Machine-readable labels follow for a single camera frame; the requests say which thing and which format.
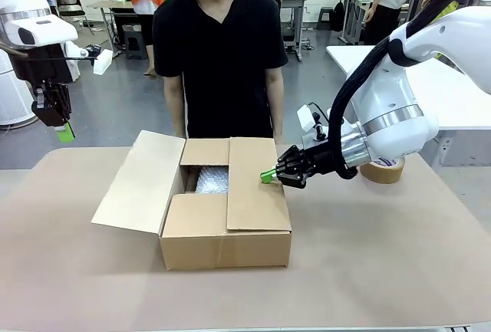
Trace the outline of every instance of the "floor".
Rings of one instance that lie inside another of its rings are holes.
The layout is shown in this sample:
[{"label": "floor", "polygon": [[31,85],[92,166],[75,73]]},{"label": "floor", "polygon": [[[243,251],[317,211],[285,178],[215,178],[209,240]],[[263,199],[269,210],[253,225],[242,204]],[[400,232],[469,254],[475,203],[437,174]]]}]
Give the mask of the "floor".
[{"label": "floor", "polygon": [[[103,32],[92,36],[81,31],[80,46],[101,43]],[[327,55],[325,47],[340,44],[330,31],[308,31],[315,49],[303,51],[304,61],[298,63],[293,54],[284,68],[285,80],[285,140],[300,143],[302,129],[296,110],[310,101],[323,108],[331,105],[344,81],[344,74]],[[81,78],[70,86],[71,123],[76,140],[70,146],[129,146],[145,129],[172,134],[169,111],[163,97],[163,82],[149,80],[142,74],[146,61],[128,61],[124,55],[116,58],[104,76],[91,73],[89,63],[81,61]],[[41,122],[19,130],[0,131],[0,197],[22,181],[46,153],[67,146],[59,143],[54,131]],[[491,132],[465,132],[456,137],[440,177],[460,200],[491,231]],[[434,144],[422,152],[431,157]],[[490,324],[474,330],[490,332]]]}]

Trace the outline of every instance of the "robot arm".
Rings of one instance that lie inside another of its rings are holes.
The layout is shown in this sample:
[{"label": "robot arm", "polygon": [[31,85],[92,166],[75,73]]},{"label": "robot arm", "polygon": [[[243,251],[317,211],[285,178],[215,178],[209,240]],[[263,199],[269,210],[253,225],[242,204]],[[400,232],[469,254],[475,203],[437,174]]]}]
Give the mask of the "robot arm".
[{"label": "robot arm", "polygon": [[[320,120],[309,116],[305,108],[299,111],[302,127],[307,131],[314,127],[315,132],[303,137],[303,149],[293,146],[280,157],[276,168],[262,176],[264,182],[276,176],[287,186],[304,188],[309,177],[334,171],[352,179],[356,167],[379,157],[394,159],[420,151],[439,127],[437,118],[418,105],[405,67],[426,61],[437,52],[491,94],[489,62],[483,57],[491,44],[491,8],[463,8],[415,31],[418,22],[430,22],[449,3],[431,2],[436,14],[423,12],[414,19],[416,23],[399,27],[348,75],[334,100],[329,127],[319,127]],[[349,100],[359,119],[351,125],[339,115]]]},{"label": "robot arm", "polygon": [[32,111],[63,141],[73,139],[66,84],[78,77],[76,63],[89,60],[94,73],[102,74],[112,61],[111,51],[76,46],[77,37],[74,26],[53,15],[46,0],[0,0],[0,48],[8,53],[17,78],[31,84]]}]

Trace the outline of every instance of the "bubble wrap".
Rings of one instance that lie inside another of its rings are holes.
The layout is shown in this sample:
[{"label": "bubble wrap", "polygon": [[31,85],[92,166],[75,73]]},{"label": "bubble wrap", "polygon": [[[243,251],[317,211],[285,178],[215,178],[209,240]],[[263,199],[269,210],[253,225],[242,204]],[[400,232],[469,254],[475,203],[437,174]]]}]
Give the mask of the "bubble wrap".
[{"label": "bubble wrap", "polygon": [[229,191],[228,166],[204,166],[199,173],[196,192],[212,194]]}]

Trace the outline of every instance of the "green tip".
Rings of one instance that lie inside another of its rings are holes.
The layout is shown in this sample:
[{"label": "green tip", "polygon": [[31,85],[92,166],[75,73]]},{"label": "green tip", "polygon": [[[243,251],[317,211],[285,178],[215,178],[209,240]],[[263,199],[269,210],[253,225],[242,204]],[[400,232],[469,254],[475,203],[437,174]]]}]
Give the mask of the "green tip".
[{"label": "green tip", "polygon": [[62,143],[71,143],[75,140],[75,135],[73,130],[71,129],[70,123],[66,123],[63,126],[63,130],[56,130],[56,134],[58,135],[58,139]]},{"label": "green tip", "polygon": [[269,171],[266,171],[265,173],[261,174],[261,181],[263,184],[269,184],[271,181],[273,181],[274,175],[276,174],[276,169],[270,169]]}]

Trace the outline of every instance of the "black bag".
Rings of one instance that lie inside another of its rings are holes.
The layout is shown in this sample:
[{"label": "black bag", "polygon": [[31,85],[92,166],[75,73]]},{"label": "black bag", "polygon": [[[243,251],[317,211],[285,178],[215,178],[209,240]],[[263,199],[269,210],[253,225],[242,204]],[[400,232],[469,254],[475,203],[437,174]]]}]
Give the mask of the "black bag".
[{"label": "black bag", "polygon": [[331,29],[333,31],[342,31],[344,22],[344,6],[343,2],[339,0],[332,13],[329,15],[331,22]]}]

